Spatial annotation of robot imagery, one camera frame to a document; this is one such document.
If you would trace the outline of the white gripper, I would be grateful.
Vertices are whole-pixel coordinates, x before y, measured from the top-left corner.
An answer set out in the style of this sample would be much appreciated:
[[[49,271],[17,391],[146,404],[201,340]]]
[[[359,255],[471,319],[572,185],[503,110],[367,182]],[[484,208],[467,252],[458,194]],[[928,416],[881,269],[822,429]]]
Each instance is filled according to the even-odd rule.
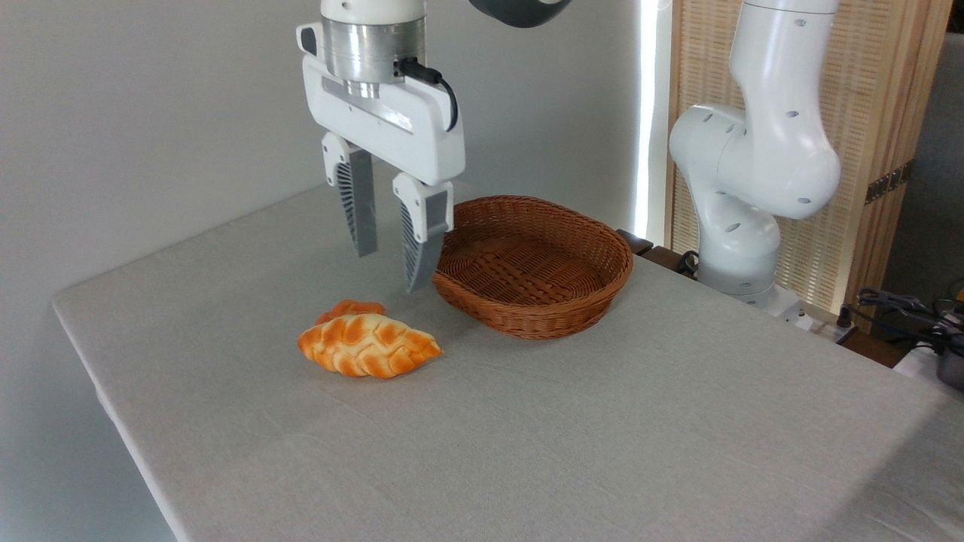
[[[407,292],[427,287],[445,234],[454,229],[449,181],[465,171],[464,130],[448,128],[449,93],[405,77],[379,86],[377,97],[352,96],[320,59],[303,55],[302,69],[310,113],[331,131],[322,139],[325,178],[338,191],[357,255],[377,250],[373,154],[402,171],[392,189],[400,202]]]

